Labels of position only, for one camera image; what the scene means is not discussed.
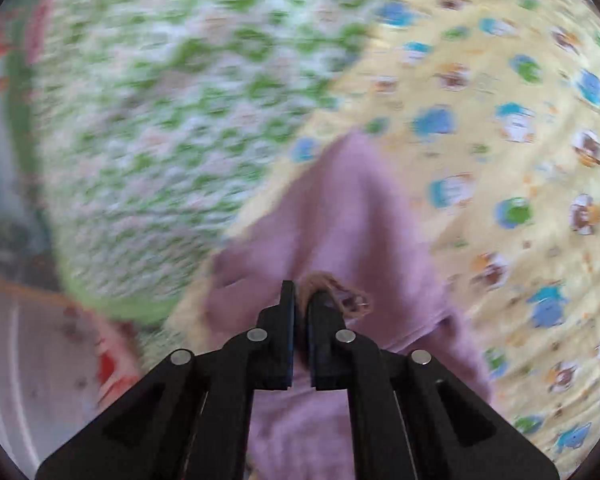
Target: green patterned fabric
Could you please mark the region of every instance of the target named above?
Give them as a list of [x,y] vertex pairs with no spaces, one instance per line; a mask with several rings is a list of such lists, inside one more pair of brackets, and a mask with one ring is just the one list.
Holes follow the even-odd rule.
[[53,0],[34,94],[66,288],[168,315],[385,0]]

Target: metal screw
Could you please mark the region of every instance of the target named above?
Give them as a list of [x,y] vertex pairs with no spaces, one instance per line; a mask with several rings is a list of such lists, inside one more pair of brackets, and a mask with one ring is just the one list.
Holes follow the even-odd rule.
[[356,333],[351,330],[338,330],[336,332],[336,339],[341,343],[351,343],[356,338]]
[[185,365],[191,361],[191,352],[187,350],[176,350],[171,354],[171,362],[176,366]]
[[252,328],[247,332],[247,339],[253,342],[264,341],[267,338],[267,331],[263,328]]
[[426,350],[414,350],[411,352],[411,359],[416,361],[419,365],[425,365],[431,361],[431,354]]

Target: cartoon print fabric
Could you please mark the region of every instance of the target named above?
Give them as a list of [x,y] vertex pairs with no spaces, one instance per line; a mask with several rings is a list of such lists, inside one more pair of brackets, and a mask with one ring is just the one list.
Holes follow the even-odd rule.
[[[471,320],[495,407],[563,477],[600,437],[600,15],[590,0],[395,0],[228,235],[350,128],[376,139]],[[170,319],[203,297],[194,280]],[[200,327],[185,327],[200,341]]]

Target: yellow blanket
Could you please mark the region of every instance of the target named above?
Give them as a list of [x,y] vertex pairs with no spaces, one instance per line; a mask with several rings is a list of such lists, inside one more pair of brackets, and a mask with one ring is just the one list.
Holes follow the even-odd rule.
[[[333,139],[375,136],[496,408],[567,476],[600,437],[600,15],[590,0],[395,0],[332,93],[230,235]],[[170,320],[197,350],[207,285],[202,271]]]

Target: pink towel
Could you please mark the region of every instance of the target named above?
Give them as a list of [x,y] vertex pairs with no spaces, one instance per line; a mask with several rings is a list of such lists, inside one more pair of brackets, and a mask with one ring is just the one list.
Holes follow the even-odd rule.
[[[276,304],[282,280],[324,270],[364,290],[374,309],[350,329],[393,352],[430,351],[480,396],[490,388],[471,334],[435,275],[427,247],[370,140],[338,140],[279,205],[215,262],[205,306],[219,346]],[[256,392],[248,453],[262,480],[354,478],[346,392],[316,392],[296,359],[294,386]]]

